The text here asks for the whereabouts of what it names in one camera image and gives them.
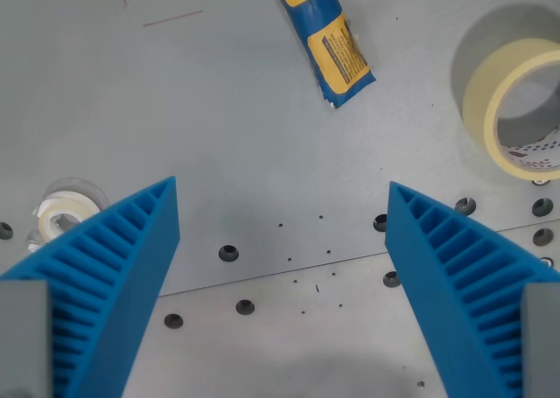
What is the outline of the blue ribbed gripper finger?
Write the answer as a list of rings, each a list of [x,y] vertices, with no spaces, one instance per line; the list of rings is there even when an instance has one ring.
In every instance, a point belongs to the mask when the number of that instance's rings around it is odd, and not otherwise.
[[[179,240],[176,179],[169,177],[2,274],[47,285],[53,396],[122,396]]]
[[[385,245],[447,395],[522,397],[522,292],[558,283],[558,271],[396,182]]]

